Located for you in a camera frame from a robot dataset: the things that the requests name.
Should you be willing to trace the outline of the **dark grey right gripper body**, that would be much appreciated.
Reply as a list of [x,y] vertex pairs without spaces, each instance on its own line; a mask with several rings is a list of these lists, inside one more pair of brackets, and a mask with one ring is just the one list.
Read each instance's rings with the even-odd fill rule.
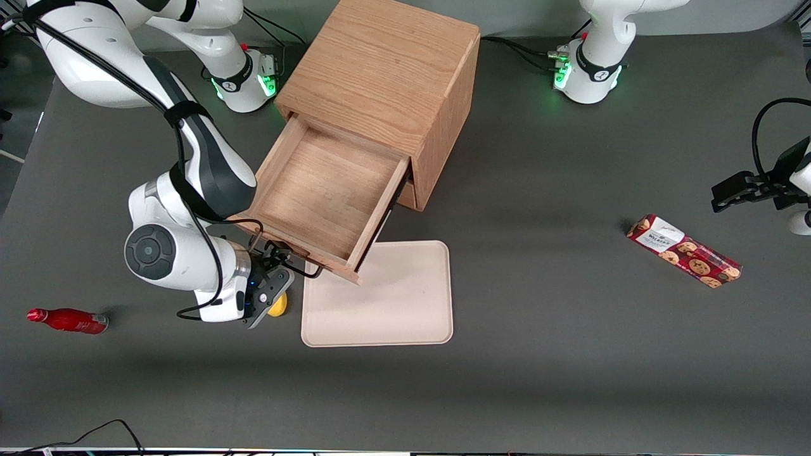
[[251,257],[251,272],[247,278],[244,300],[243,325],[255,329],[267,313],[281,298],[286,296],[287,289],[293,284],[293,272],[284,266],[278,267],[272,278],[259,277],[260,256]]

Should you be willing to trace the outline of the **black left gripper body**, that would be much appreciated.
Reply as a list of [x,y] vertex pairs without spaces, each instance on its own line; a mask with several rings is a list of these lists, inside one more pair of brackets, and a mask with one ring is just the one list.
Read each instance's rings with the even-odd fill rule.
[[802,190],[790,181],[791,176],[809,167],[809,137],[803,138],[782,152],[770,171],[771,184],[776,189],[774,208],[785,210],[793,205],[809,206],[809,190]]

